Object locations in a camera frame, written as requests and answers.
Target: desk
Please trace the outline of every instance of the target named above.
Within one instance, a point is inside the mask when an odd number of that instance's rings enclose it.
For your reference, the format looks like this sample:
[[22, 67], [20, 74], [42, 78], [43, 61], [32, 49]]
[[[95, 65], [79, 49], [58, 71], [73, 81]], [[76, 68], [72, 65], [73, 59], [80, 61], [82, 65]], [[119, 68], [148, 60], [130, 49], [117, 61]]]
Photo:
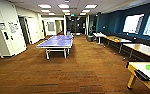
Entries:
[[36, 48], [45, 48], [47, 59], [49, 59], [50, 51], [63, 51], [64, 57], [66, 58], [66, 54], [69, 54], [69, 49], [71, 48], [73, 43], [72, 38], [72, 35], [52, 36], [48, 40], [45, 40], [44, 42], [38, 44]]
[[150, 57], [150, 46], [147, 46], [147, 45], [144, 45], [144, 44], [135, 44], [135, 43], [133, 43], [133, 44], [123, 44], [123, 45], [125, 45], [125, 46], [132, 49], [131, 52], [130, 52], [130, 56], [129, 56], [130, 58], [132, 56], [133, 50], [138, 51], [140, 53], [143, 53], [143, 54]]
[[104, 34], [102, 34], [102, 33], [93, 33], [93, 34], [94, 34], [94, 36], [96, 36], [96, 37], [99, 38], [97, 44], [102, 45], [102, 43], [101, 43], [101, 37], [106, 37], [106, 35], [104, 35]]
[[[128, 89], [131, 90], [136, 81], [137, 75], [135, 73], [135, 70], [140, 70], [148, 77], [150, 77], [150, 70], [146, 69], [146, 65], [150, 65], [150, 62], [129, 62], [128, 63], [127, 68], [132, 72], [130, 80], [127, 85]], [[143, 81], [143, 83], [150, 89], [150, 79], [149, 81]]]
[[119, 37], [116, 37], [116, 36], [106, 36], [104, 38], [108, 39], [108, 45], [109, 45], [109, 41], [113, 41], [115, 43], [120, 43], [119, 53], [122, 50], [123, 43], [131, 43], [132, 42], [130, 40], [122, 39], [122, 38], [119, 38]]

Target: doorway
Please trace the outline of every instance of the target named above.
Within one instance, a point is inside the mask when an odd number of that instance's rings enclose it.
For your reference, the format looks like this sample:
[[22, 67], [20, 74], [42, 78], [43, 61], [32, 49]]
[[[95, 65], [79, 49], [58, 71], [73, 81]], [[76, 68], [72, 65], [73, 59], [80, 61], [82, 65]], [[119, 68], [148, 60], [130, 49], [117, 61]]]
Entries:
[[66, 24], [72, 34], [85, 34], [86, 17], [66, 17]]
[[22, 33], [23, 33], [23, 36], [24, 36], [25, 44], [29, 45], [31, 39], [30, 39], [29, 30], [28, 30], [27, 19], [25, 17], [18, 17], [18, 18], [19, 18]]

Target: wooden floor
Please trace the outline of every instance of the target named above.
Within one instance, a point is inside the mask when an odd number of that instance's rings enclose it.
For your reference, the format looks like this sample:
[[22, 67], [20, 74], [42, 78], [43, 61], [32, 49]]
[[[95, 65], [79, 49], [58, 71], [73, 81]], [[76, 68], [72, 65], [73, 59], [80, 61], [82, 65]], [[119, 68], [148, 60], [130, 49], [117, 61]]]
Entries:
[[136, 80], [133, 90], [127, 89], [130, 71], [127, 61], [107, 46], [88, 42], [84, 35], [75, 36], [69, 56], [28, 45], [13, 58], [0, 59], [0, 93], [6, 94], [150, 94]]

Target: ceiling light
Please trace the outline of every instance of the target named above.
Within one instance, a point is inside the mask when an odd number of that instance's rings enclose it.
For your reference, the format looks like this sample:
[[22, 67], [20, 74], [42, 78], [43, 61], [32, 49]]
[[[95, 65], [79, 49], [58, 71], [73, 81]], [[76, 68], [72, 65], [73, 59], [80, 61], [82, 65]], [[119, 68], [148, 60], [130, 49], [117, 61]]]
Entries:
[[69, 5], [66, 5], [66, 4], [59, 4], [58, 5], [60, 8], [69, 8]]
[[70, 10], [62, 10], [62, 12], [70, 12]]
[[65, 13], [65, 15], [70, 15], [70, 13]]
[[95, 8], [97, 5], [87, 5], [85, 8]]
[[39, 4], [38, 6], [41, 8], [51, 8], [51, 6], [48, 4]]
[[42, 12], [50, 12], [49, 10], [41, 10]]
[[55, 13], [48, 13], [49, 15], [55, 15]]
[[69, 2], [69, 0], [65, 0], [65, 2], [66, 2], [66, 3], [68, 3], [68, 2]]
[[80, 15], [86, 15], [86, 13], [80, 13]]
[[90, 10], [83, 10], [82, 12], [90, 12]]

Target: ceiling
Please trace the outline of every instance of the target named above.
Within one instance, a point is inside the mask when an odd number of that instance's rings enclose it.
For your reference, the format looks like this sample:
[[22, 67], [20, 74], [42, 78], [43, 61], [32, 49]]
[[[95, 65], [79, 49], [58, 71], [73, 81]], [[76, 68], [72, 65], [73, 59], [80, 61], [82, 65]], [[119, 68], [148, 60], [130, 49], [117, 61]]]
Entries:
[[75, 16], [79, 16], [80, 12], [85, 9], [87, 4], [97, 4], [95, 9], [87, 15], [96, 15], [98, 12], [109, 13], [116, 10], [124, 10], [135, 6], [150, 3], [150, 0], [69, 0], [65, 3], [65, 0], [6, 0], [14, 3], [18, 7], [22, 7], [34, 12], [38, 12], [41, 15], [48, 15], [48, 13], [42, 13], [38, 4], [49, 4], [51, 12], [55, 13], [55, 16], [63, 16], [63, 9], [58, 7], [58, 4], [68, 4], [70, 6], [70, 13], [74, 13]]

